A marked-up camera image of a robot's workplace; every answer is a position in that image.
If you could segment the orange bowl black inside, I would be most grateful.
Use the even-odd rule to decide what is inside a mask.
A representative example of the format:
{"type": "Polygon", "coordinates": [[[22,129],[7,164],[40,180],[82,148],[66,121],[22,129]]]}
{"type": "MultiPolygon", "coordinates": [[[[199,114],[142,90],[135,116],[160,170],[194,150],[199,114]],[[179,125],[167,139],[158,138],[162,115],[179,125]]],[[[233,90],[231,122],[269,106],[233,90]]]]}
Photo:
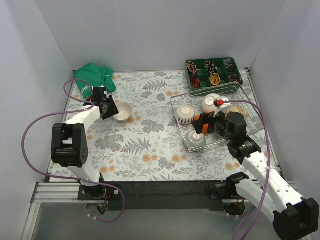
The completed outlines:
{"type": "MultiPolygon", "coordinates": [[[[199,115],[197,115],[194,120],[198,120],[199,119],[199,115]]],[[[209,123],[203,123],[203,134],[206,135],[208,133],[208,128],[209,128],[209,123]]]]}

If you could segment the white plain bowl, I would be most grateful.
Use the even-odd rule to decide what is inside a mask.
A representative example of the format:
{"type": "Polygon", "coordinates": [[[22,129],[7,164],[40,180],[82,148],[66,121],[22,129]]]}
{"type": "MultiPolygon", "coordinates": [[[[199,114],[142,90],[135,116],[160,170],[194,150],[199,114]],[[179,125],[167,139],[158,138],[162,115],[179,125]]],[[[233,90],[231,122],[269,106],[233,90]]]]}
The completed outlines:
{"type": "Polygon", "coordinates": [[[214,101],[216,99],[218,99],[220,97],[219,94],[216,93],[210,93],[208,95],[206,95],[202,102],[201,102],[201,106],[203,111],[208,114],[208,113],[212,113],[212,112],[216,112],[218,110],[218,108],[215,106],[214,101]]]}

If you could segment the white bowl blue leaf pattern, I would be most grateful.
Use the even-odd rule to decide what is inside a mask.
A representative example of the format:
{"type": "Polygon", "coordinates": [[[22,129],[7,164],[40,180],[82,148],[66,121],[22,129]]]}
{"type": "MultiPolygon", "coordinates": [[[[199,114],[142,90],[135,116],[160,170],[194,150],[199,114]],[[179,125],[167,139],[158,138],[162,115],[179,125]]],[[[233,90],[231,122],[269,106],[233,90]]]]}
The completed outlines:
{"type": "Polygon", "coordinates": [[[175,115],[178,122],[182,125],[190,124],[196,116],[194,108],[188,104],[180,105],[175,111],[175,115]]]}

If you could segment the pale green ribbed bowl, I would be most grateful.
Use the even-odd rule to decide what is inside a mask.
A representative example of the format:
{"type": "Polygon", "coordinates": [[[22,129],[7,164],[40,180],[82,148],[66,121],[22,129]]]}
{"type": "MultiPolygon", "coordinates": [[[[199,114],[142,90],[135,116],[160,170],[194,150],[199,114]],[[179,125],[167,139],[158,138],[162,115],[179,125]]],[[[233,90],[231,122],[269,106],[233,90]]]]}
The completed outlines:
{"type": "Polygon", "coordinates": [[[190,152],[198,151],[206,144],[206,136],[203,133],[197,134],[195,130],[191,130],[185,135],[185,146],[190,152]]]}

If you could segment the cream plain bowl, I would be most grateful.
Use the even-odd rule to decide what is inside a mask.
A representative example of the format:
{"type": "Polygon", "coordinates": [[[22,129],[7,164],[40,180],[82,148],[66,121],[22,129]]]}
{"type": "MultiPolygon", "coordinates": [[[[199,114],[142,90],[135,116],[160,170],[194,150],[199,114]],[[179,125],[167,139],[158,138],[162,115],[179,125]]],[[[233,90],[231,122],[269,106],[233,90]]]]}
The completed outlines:
{"type": "Polygon", "coordinates": [[[126,123],[128,122],[133,114],[132,106],[127,102],[119,102],[116,104],[118,109],[118,114],[113,116],[113,119],[118,123],[126,123]]]}

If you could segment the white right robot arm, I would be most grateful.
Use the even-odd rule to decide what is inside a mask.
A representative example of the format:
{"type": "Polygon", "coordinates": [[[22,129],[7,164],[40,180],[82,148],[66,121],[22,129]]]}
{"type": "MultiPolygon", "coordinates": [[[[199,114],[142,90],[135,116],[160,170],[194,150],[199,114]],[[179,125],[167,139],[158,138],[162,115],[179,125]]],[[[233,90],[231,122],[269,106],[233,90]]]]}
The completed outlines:
{"type": "Polygon", "coordinates": [[[257,186],[244,173],[227,178],[227,195],[250,201],[272,223],[282,240],[300,240],[319,228],[319,204],[306,199],[278,173],[258,144],[247,135],[247,123],[242,114],[220,112],[217,116],[202,113],[191,124],[200,134],[217,133],[227,141],[229,153],[260,183],[257,186]]]}

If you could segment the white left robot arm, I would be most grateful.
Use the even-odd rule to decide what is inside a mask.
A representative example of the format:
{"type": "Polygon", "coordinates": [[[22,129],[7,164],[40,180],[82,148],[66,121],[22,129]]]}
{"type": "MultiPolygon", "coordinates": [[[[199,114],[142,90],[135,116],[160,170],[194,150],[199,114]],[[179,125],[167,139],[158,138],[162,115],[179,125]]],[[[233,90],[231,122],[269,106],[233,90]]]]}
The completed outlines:
{"type": "Polygon", "coordinates": [[[64,123],[52,127],[51,159],[71,171],[84,193],[95,200],[108,201],[110,189],[103,184],[104,177],[89,163],[86,132],[97,120],[108,119],[119,113],[106,87],[92,87],[90,102],[79,113],[64,123]]]}

